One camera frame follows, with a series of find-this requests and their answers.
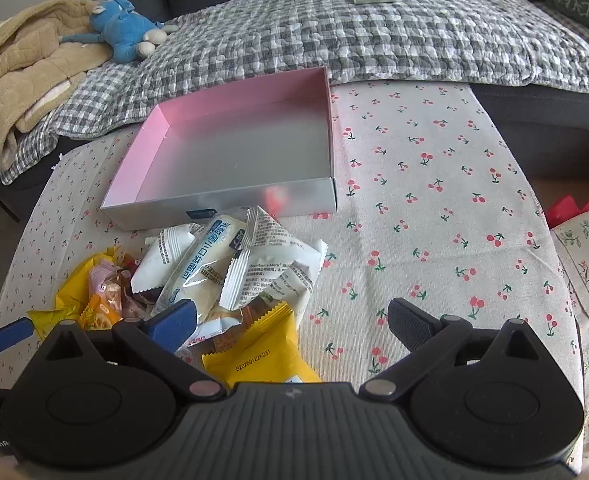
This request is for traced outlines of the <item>small orange snack pack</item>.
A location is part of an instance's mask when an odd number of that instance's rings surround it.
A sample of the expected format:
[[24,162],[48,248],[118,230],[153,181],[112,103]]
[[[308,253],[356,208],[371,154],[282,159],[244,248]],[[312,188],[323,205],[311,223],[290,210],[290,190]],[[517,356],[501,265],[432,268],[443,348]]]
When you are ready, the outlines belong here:
[[111,330],[122,318],[119,301],[94,294],[78,317],[82,330]]

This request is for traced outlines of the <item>yellow crinkled snack bag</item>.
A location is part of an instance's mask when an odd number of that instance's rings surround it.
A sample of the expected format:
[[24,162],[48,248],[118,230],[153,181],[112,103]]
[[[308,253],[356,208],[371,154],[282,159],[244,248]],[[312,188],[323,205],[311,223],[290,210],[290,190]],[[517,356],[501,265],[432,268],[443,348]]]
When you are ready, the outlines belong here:
[[28,312],[28,317],[40,340],[44,340],[59,322],[73,321],[78,324],[78,317],[90,299],[88,293],[89,270],[102,258],[108,258],[116,263],[116,247],[109,247],[104,252],[97,252],[82,262],[56,292],[55,305],[52,310],[31,310]]

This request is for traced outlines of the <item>pink wafer snack pack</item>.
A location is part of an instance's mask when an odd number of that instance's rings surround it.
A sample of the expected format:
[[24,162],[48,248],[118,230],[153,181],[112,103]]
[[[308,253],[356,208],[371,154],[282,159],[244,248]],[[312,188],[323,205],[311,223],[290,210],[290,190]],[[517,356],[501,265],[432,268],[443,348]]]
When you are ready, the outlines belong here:
[[88,274],[89,298],[97,296],[107,307],[121,313],[124,306],[124,292],[130,285],[132,273],[117,266],[108,258],[102,258]]

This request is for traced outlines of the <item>clear blue cream sandwich pack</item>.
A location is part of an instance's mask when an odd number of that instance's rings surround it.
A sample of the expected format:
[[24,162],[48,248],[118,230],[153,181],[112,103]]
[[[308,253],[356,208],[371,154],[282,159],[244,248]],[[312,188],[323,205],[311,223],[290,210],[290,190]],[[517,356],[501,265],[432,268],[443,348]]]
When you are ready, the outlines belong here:
[[246,234],[246,222],[229,214],[215,217],[180,258],[152,310],[157,315],[180,302],[196,306],[197,323],[218,305],[232,257]]

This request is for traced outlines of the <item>white text snack packet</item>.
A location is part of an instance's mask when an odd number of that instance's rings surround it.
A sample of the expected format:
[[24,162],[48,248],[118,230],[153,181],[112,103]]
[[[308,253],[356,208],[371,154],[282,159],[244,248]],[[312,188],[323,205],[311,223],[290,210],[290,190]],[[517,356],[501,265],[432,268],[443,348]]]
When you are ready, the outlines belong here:
[[161,230],[132,276],[132,292],[138,294],[163,287],[202,229],[201,224],[185,223]]

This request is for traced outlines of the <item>large yellow snack pack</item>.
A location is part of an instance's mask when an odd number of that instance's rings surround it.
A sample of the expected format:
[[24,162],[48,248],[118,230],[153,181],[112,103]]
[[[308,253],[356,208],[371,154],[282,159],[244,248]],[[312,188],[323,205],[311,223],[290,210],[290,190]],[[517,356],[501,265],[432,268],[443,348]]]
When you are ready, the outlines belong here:
[[295,312],[286,301],[242,333],[228,350],[202,356],[206,372],[229,388],[240,382],[321,382],[302,358]]

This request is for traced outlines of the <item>white triangular snack packet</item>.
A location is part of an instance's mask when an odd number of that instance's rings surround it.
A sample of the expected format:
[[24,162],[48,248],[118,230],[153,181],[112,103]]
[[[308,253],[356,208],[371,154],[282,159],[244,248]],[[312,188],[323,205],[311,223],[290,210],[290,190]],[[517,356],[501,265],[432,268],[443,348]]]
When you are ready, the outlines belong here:
[[285,301],[300,324],[327,250],[323,240],[302,242],[263,208],[250,208],[246,234],[226,272],[220,307],[235,311],[255,299],[269,307]]

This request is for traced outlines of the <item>cherry print tablecloth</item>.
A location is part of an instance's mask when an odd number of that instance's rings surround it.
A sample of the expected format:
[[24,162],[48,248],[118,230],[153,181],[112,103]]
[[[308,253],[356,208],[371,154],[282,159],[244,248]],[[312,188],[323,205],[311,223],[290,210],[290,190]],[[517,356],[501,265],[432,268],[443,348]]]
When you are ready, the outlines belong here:
[[[355,389],[401,359],[387,305],[403,297],[475,327],[523,318],[578,392],[581,351],[569,292],[535,193],[490,117],[460,84],[361,82],[331,90],[338,210],[279,220],[327,258],[299,348],[326,382]],[[119,229],[100,204],[138,126],[60,158],[0,292],[0,326],[50,310],[86,258],[138,258],[150,232]]]

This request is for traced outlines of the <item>pink cardboard box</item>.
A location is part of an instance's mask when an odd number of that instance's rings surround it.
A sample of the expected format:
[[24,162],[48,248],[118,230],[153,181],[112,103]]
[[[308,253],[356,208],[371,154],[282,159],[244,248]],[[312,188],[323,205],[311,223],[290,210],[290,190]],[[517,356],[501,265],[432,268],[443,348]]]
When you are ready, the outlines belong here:
[[101,204],[124,231],[260,206],[277,218],[336,211],[331,92],[323,67],[220,84],[157,105]]

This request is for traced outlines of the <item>beige fleece jacket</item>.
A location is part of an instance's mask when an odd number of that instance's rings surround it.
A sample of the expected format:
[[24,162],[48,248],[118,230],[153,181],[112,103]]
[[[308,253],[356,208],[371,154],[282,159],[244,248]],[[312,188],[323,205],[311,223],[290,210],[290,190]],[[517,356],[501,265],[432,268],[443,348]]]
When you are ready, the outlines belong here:
[[93,0],[46,0],[0,22],[0,171],[30,132],[89,70],[111,58],[107,44],[61,41],[90,31]]

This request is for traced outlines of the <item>blue plush toy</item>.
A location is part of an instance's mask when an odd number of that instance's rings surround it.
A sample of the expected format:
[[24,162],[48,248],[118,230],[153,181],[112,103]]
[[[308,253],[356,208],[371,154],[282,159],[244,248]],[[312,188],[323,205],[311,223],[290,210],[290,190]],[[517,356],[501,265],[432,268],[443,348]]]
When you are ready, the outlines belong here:
[[150,21],[135,10],[130,0],[104,0],[90,11],[93,32],[61,36],[59,41],[79,44],[108,44],[112,60],[131,63],[152,55],[178,26]]

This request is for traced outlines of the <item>grey checked quilt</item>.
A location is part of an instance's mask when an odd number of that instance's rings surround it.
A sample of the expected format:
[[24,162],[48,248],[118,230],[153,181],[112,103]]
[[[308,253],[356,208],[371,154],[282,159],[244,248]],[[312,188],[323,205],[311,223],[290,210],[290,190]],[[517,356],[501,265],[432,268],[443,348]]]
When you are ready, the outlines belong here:
[[232,0],[175,23],[149,60],[92,70],[20,142],[3,184],[60,138],[94,140],[176,96],[309,67],[332,84],[472,84],[531,174],[589,174],[589,32],[528,0]]

